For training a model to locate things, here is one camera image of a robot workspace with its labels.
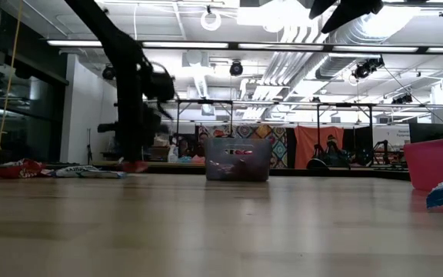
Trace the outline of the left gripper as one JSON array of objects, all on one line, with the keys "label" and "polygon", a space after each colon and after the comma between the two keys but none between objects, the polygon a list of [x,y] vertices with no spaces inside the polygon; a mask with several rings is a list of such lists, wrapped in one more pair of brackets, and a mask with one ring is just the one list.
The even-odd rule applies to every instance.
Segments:
[{"label": "left gripper", "polygon": [[174,80],[166,67],[157,62],[149,68],[137,67],[118,80],[118,119],[99,124],[98,132],[115,133],[125,162],[141,160],[142,146],[153,145],[158,133],[168,131],[162,119],[173,117],[163,105],[175,98]]}]

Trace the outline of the grey translucent plastic bin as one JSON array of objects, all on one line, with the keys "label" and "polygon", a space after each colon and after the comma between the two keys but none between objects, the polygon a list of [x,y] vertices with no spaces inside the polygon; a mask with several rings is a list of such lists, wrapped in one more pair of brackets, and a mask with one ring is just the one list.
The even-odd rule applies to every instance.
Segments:
[{"label": "grey translucent plastic bin", "polygon": [[[252,150],[252,155],[227,155],[226,149]],[[210,181],[266,182],[271,143],[263,138],[210,138],[205,142],[205,175]]]}]

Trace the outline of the black monitor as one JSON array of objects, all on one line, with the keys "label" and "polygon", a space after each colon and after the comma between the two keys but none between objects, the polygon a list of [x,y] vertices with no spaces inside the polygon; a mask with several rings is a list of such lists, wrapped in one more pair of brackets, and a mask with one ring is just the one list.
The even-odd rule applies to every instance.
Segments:
[{"label": "black monitor", "polygon": [[443,124],[410,123],[410,143],[443,139]]}]

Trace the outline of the person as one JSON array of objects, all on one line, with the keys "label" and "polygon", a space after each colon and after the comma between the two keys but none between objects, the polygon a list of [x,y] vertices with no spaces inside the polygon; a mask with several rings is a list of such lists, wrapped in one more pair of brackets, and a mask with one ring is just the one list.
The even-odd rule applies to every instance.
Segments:
[{"label": "person", "polygon": [[195,146],[195,154],[198,157],[204,157],[205,156],[205,141],[209,138],[208,133],[201,132],[198,134],[198,142]]}]

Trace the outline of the black aluminium table frame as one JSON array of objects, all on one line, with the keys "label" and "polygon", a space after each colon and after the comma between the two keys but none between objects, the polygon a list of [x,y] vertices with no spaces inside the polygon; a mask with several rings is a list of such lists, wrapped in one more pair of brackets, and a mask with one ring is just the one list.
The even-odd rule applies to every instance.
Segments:
[{"label": "black aluminium table frame", "polygon": [[[0,165],[0,178],[18,179],[20,178],[20,168],[18,166]],[[205,166],[202,164],[191,163],[167,163],[167,162],[148,162],[144,173],[149,174],[177,174],[177,175],[204,175]],[[396,171],[391,169],[379,168],[330,168],[329,170],[314,169],[270,169],[270,176],[284,177],[350,177],[350,178],[380,178],[410,181],[408,171]]]}]

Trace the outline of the black metal rig frame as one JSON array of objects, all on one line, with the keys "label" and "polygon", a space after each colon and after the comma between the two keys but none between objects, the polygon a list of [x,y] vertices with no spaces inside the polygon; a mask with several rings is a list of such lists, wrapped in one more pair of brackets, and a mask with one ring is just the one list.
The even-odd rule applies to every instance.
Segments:
[{"label": "black metal rig frame", "polygon": [[369,128],[370,128],[370,139],[371,144],[369,146],[369,152],[368,154],[371,156],[371,162],[373,162],[373,155],[374,155],[374,144],[373,144],[373,107],[375,104],[371,103],[350,103],[350,102],[316,102],[316,111],[317,111],[317,144],[321,144],[321,121],[320,117],[322,114],[325,113],[325,110],[321,110],[322,106],[326,107],[335,107],[335,108],[352,108],[356,107],[359,111],[364,113],[368,116],[369,119]]},{"label": "black metal rig frame", "polygon": [[187,103],[186,108],[188,108],[191,104],[198,104],[198,105],[220,105],[229,115],[229,131],[230,131],[230,137],[233,136],[233,113],[234,113],[234,104],[235,102],[233,100],[223,100],[223,99],[207,99],[207,98],[200,98],[200,99],[180,99],[178,98],[175,100],[175,103],[177,104],[177,114],[175,119],[176,124],[176,132],[179,133],[179,124],[180,124],[180,115],[182,113],[181,111],[181,104]]}]

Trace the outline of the orange hanging cloth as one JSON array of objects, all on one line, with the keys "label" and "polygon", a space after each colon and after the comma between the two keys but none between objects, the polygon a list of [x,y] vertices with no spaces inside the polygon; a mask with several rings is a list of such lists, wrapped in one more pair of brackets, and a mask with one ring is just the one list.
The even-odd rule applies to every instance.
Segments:
[{"label": "orange hanging cloth", "polygon": [[341,149],[345,130],[337,127],[309,128],[298,126],[294,128],[296,138],[295,167],[305,169],[314,155],[314,147],[318,143],[322,148],[327,147],[328,137],[331,135]]}]

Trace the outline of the red plastic bin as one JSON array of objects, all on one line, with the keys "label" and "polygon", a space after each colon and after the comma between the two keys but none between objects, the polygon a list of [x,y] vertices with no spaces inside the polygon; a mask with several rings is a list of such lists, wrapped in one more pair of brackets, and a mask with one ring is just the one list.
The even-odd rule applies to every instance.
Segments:
[{"label": "red plastic bin", "polygon": [[443,139],[407,144],[404,152],[414,189],[429,192],[443,182]]}]

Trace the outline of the black curved bracket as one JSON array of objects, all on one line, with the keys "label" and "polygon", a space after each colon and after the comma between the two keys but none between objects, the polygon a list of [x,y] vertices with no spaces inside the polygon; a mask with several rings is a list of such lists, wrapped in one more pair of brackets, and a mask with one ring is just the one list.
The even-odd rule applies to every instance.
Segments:
[{"label": "black curved bracket", "polygon": [[313,158],[308,161],[306,165],[307,170],[326,171],[328,166],[321,159]]}]

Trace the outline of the overhead light bar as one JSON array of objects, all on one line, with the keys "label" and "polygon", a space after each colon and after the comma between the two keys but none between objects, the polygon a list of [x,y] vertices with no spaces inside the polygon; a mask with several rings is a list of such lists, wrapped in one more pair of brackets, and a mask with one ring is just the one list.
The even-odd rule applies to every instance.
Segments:
[{"label": "overhead light bar", "polygon": [[197,49],[257,52],[323,52],[391,55],[443,55],[443,45],[337,45],[280,42],[143,41],[146,49]]}]

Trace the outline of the thin black stand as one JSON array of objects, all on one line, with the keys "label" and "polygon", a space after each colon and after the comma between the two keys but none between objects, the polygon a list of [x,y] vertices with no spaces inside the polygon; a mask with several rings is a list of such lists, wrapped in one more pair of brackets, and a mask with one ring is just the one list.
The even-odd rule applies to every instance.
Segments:
[{"label": "thin black stand", "polygon": [[87,165],[91,165],[93,162],[93,155],[92,155],[92,146],[91,146],[91,129],[87,128],[86,130],[86,134],[87,134],[87,145],[86,145],[86,149],[87,149]]}]

